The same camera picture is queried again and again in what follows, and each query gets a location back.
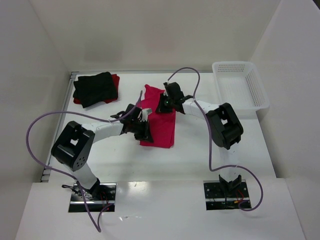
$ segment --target white basket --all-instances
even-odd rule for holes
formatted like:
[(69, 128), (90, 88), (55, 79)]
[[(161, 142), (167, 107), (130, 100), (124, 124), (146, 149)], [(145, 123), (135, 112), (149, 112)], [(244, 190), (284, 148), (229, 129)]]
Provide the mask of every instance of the white basket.
[(212, 65), (220, 103), (234, 110), (268, 108), (270, 103), (256, 65), (249, 61), (221, 61)]

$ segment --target folded red cloth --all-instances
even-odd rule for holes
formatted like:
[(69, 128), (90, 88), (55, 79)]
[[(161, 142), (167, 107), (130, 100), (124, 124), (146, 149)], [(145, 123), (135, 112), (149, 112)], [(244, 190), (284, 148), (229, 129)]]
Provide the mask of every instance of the folded red cloth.
[[(113, 81), (113, 83), (114, 83), (115, 89), (116, 89), (116, 91), (118, 92), (120, 77), (117, 76), (117, 74), (112, 74), (111, 76), (112, 76), (112, 81)], [(115, 100), (117, 100), (117, 99), (118, 99), (118, 98), (106, 99), (106, 100), (104, 100), (104, 102), (105, 102), (106, 104), (108, 104), (108, 103), (111, 103), (111, 102), (113, 102), (113, 101), (115, 101)], [(74, 99), (73, 99), (73, 103), (75, 103), (75, 104), (81, 104), (81, 101), (80, 101), (78, 98), (74, 98)]]
[(175, 143), (176, 111), (171, 113), (156, 113), (160, 94), (165, 90), (145, 85), (144, 100), (141, 101), (142, 109), (151, 108), (152, 113), (148, 116), (150, 133), (153, 143), (140, 141), (141, 146), (170, 148)]

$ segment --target black cloth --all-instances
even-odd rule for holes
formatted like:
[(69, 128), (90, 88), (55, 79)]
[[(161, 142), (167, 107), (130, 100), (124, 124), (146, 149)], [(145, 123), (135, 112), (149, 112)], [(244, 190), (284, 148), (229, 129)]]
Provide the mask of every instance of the black cloth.
[(74, 81), (73, 97), (81, 101), (83, 108), (87, 108), (106, 99), (118, 98), (118, 91), (110, 72), (103, 72), (95, 76), (80, 76)]

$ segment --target glossy white surface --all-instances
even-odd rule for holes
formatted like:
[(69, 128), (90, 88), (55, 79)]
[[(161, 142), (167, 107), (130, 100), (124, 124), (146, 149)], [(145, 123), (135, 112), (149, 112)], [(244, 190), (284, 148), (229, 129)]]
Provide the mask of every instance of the glossy white surface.
[[(40, 114), (61, 108), (68, 72), (27, 0), (0, 0), (0, 239), (15, 238), (32, 182), (41, 167), (29, 156), (25, 135)], [(45, 160), (58, 118), (31, 133)]]
[(69, 71), (248, 61), (280, 0), (30, 0)]
[(270, 156), (310, 240), (320, 236), (319, 23), (312, 0), (283, 0), (251, 59), (271, 103), (259, 115)]
[[(129, 103), (135, 103), (145, 84), (163, 89), (169, 73), (119, 74), (119, 99), (109, 104), (98, 103), (88, 109), (69, 100), (69, 111), (90, 116), (108, 118), (125, 110)], [(192, 94), (197, 82), (195, 73), (178, 73), (172, 81), (179, 83), (185, 95)], [(213, 73), (201, 73), (197, 98), (216, 103), (217, 94)], [(63, 126), (69, 121), (89, 123), (92, 120), (67, 114)], [(244, 134), (239, 144), (239, 162), (258, 176), (275, 177), (260, 125), (255, 113), (240, 119)], [(170, 149), (140, 146), (130, 133), (114, 136), (95, 143), (88, 158), (88, 165), (101, 182), (152, 181), (152, 180), (217, 180), (218, 173), (209, 171), (209, 134), (203, 119), (177, 113), (174, 146)], [(221, 166), (218, 147), (213, 144), (212, 166)], [(54, 167), (64, 167), (51, 157)], [(244, 178), (250, 177), (241, 171)], [(69, 180), (67, 176), (51, 172), (51, 183)]]
[[(285, 180), (269, 177), (261, 183), (262, 205), (248, 213), (206, 211), (202, 181), (118, 182), (115, 212), (102, 215), (102, 233), (87, 213), (68, 213), (68, 189), (34, 183), (16, 240), (304, 240)], [(256, 204), (259, 187), (254, 180), (247, 184)]]

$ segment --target purple cable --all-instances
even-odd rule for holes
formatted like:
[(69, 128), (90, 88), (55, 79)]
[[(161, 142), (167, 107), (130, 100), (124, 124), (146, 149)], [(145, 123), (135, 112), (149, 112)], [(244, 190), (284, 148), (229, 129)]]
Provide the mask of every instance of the purple cable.
[[(137, 106), (140, 101), (141, 101), (141, 97), (142, 97), (142, 91), (140, 92), (140, 96), (139, 96), (139, 99), (138, 101), (136, 102), (135, 106)], [(78, 115), (78, 116), (82, 116), (82, 117), (86, 117), (86, 118), (89, 118), (89, 119), (93, 119), (93, 120), (97, 120), (97, 121), (101, 121), (101, 122), (105, 122), (105, 123), (114, 123), (114, 122), (117, 122), (117, 121), (120, 121), (122, 119), (124, 119), (125, 117), (127, 117), (129, 114), (131, 114), (133, 112), (135, 108), (133, 107), (127, 114), (117, 118), (117, 119), (114, 119), (114, 120), (106, 120), (106, 119), (101, 119), (101, 118), (98, 118), (98, 117), (94, 117), (94, 116), (89, 116), (89, 115), (85, 115), (85, 114), (82, 114), (82, 113), (78, 113), (78, 112), (74, 112), (74, 111), (51, 111), (51, 112), (47, 112), (39, 117), (37, 117), (31, 124), (30, 126), (28, 127), (27, 131), (26, 131), (26, 135), (25, 135), (25, 144), (26, 144), (26, 148), (29, 152), (29, 154), (31, 155), (31, 157), (38, 163), (40, 164), (41, 166), (43, 166), (44, 168), (47, 168), (47, 169), (50, 169), (52, 171), (56, 171), (58, 173), (61, 173), (61, 174), (64, 174), (64, 175), (67, 175), (69, 176), (70, 178), (76, 180), (76, 183), (77, 185), (79, 186), (79, 189), (80, 189), (80, 192), (81, 192), (81, 195), (82, 195), (82, 198), (83, 198), (83, 202), (84, 202), (84, 207), (85, 207), (85, 210), (86, 212), (88, 213), (89, 215), (89, 218), (91, 219), (93, 225), (95, 226), (95, 228), (97, 229), (97, 231), (99, 233), (101, 233), (101, 228), (100, 228), (100, 224), (99, 224), (99, 219), (100, 219), (100, 216), (101, 214), (112, 204), (109, 204), (107, 206), (105, 206), (99, 213), (98, 215), (98, 219), (97, 219), (97, 223), (95, 222), (94, 218), (92, 217), (91, 213), (90, 213), (90, 210), (89, 210), (89, 207), (88, 207), (88, 204), (87, 204), (87, 201), (86, 201), (86, 198), (85, 198), (85, 194), (84, 194), (84, 190), (83, 190), (83, 187), (81, 186), (80, 182), (77, 180), (76, 177), (74, 177), (73, 175), (71, 175), (70, 173), (68, 172), (65, 172), (65, 171), (62, 171), (62, 170), (59, 170), (59, 169), (56, 169), (54, 167), (51, 167), (49, 165), (46, 165), (44, 164), (43, 162), (41, 162), (39, 159), (37, 159), (37, 157), (34, 155), (34, 153), (32, 152), (31, 148), (30, 148), (30, 143), (29, 143), (29, 135), (30, 135), (30, 131), (31, 131), (31, 128), (35, 125), (36, 122), (38, 122), (40, 119), (46, 117), (46, 116), (49, 116), (49, 115), (52, 115), (52, 114), (73, 114), (73, 115)]]
[(261, 182), (260, 182), (259, 179), (257, 178), (257, 176), (256, 176), (252, 171), (250, 171), (248, 168), (246, 168), (246, 167), (244, 167), (244, 166), (239, 166), (239, 165), (225, 165), (225, 166), (220, 166), (220, 167), (217, 167), (217, 168), (212, 169), (212, 132), (211, 132), (211, 127), (210, 127), (210, 123), (209, 123), (209, 120), (208, 120), (208, 118), (207, 118), (207, 116), (206, 116), (205, 111), (202, 109), (202, 107), (199, 105), (199, 103), (198, 103), (197, 100), (196, 100), (196, 92), (197, 92), (197, 89), (198, 89), (198, 86), (199, 86), (199, 83), (200, 83), (200, 73), (199, 73), (196, 69), (194, 69), (193, 67), (186, 66), (186, 67), (182, 67), (182, 68), (176, 70), (176, 71), (168, 78), (167, 81), (169, 82), (169, 80), (170, 80), (176, 73), (180, 72), (180, 71), (183, 70), (183, 69), (193, 70), (193, 71), (195, 71), (195, 73), (198, 75), (198, 82), (197, 82), (197, 84), (196, 84), (196, 86), (195, 86), (195, 89), (194, 89), (194, 92), (193, 92), (193, 100), (194, 100), (195, 104), (197, 105), (197, 107), (200, 109), (200, 111), (201, 111), (201, 113), (202, 113), (202, 115), (203, 115), (203, 117), (204, 117), (204, 120), (205, 120), (205, 122), (206, 122), (206, 125), (207, 125), (207, 127), (208, 127), (208, 131), (209, 131), (209, 169), (210, 169), (210, 171), (211, 171), (211, 172), (216, 172), (216, 171), (218, 171), (218, 170), (226, 169), (226, 168), (239, 168), (239, 169), (246, 170), (248, 173), (250, 173), (250, 174), (254, 177), (254, 179), (256, 180), (256, 182), (258, 183), (258, 185), (259, 185), (259, 187), (260, 187), (260, 191), (261, 191), (260, 200), (259, 200), (258, 204), (257, 204), (255, 207), (251, 208), (251, 209), (245, 209), (245, 208), (241, 207), (241, 204), (243, 204), (244, 202), (248, 202), (248, 200), (245, 200), (245, 201), (240, 202), (240, 203), (238, 204), (238, 207), (239, 207), (239, 209), (241, 209), (242, 211), (245, 211), (245, 212), (251, 212), (251, 211), (257, 209), (257, 208), (260, 206), (260, 204), (262, 203), (262, 200), (264, 199), (264, 189), (263, 189), (263, 187), (262, 187), (262, 185), (261, 185)]

